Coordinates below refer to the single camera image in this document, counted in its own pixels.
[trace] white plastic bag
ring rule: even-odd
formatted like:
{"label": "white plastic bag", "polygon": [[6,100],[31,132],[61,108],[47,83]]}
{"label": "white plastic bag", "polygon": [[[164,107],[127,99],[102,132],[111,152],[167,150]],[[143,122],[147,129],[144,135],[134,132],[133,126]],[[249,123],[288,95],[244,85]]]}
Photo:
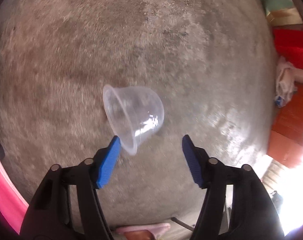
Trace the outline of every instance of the white plastic bag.
{"label": "white plastic bag", "polygon": [[278,107],[285,106],[293,97],[295,91],[295,76],[293,64],[280,57],[277,65],[276,97]]}

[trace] cup rim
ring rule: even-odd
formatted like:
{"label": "cup rim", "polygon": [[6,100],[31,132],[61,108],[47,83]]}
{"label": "cup rim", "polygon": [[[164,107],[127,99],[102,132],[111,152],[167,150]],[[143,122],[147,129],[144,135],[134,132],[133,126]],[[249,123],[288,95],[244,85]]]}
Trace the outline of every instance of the cup rim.
{"label": "cup rim", "polygon": [[102,90],[102,100],[103,100],[103,102],[104,102],[105,113],[106,113],[106,115],[107,115],[107,119],[108,119],[108,121],[109,121],[109,124],[110,124],[110,126],[111,126],[113,132],[116,133],[116,129],[115,129],[113,123],[111,122],[111,118],[110,118],[110,115],[109,115],[109,111],[106,110],[105,94],[106,94],[106,92],[107,92],[108,90],[111,90],[111,92],[116,96],[116,98],[117,98],[117,100],[118,100],[118,103],[120,104],[120,106],[121,106],[121,108],[122,108],[122,110],[123,110],[123,112],[124,112],[124,114],[125,114],[125,117],[126,117],[128,123],[129,123],[129,128],[130,128],[130,131],[131,131],[131,136],[132,136],[132,140],[133,140],[133,147],[132,147],[132,148],[127,147],[127,146],[122,142],[122,139],[119,137],[119,139],[120,139],[120,144],[121,144],[121,146],[124,148],[124,150],[125,150],[126,152],[128,152],[129,155],[135,155],[135,154],[137,153],[137,147],[138,147],[138,146],[137,146],[136,139],[135,139],[135,137],[133,136],[133,133],[134,133],[133,125],[132,125],[132,123],[131,123],[131,121],[130,121],[130,118],[129,118],[129,115],[128,115],[127,111],[125,111],[124,105],[123,105],[122,101],[120,100],[120,97],[118,96],[118,93],[116,92],[115,88],[113,88],[111,85],[108,85],[108,84],[107,84],[107,85],[104,86],[104,88],[103,88],[103,90]]}

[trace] transparent plastic cup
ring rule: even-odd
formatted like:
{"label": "transparent plastic cup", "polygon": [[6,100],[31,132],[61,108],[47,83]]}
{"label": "transparent plastic cup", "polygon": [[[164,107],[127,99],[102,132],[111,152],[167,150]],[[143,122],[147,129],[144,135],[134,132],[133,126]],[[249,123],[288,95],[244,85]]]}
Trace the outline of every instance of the transparent plastic cup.
{"label": "transparent plastic cup", "polygon": [[121,146],[129,155],[157,132],[164,122],[164,106],[159,96],[146,87],[113,88],[106,85],[103,101],[108,121]]}

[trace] blue gripper pad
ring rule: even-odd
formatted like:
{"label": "blue gripper pad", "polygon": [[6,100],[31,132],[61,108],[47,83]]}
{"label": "blue gripper pad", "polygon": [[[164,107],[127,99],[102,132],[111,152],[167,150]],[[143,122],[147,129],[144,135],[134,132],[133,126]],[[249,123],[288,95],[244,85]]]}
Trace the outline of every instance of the blue gripper pad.
{"label": "blue gripper pad", "polygon": [[182,151],[184,152],[194,182],[201,188],[204,184],[201,167],[195,156],[196,147],[188,135],[182,138]]}
{"label": "blue gripper pad", "polygon": [[108,153],[106,154],[104,160],[100,165],[98,179],[96,181],[98,188],[103,188],[106,184],[108,184],[112,171],[115,167],[117,158],[119,156],[120,150],[120,139],[119,137],[117,137],[114,142],[109,145]]}

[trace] concrete floor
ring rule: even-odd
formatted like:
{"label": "concrete floor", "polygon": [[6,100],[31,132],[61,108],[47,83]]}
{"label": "concrete floor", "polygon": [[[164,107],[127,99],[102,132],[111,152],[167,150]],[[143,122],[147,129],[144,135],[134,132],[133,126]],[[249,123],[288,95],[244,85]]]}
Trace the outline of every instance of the concrete floor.
{"label": "concrete floor", "polygon": [[78,164],[111,140],[105,84],[147,86],[162,99],[164,125],[135,157],[119,158],[99,199],[112,227],[171,216],[193,224],[205,192],[181,138],[225,164],[255,164],[272,121],[275,58],[260,0],[5,0],[4,167],[30,201],[53,163]]}

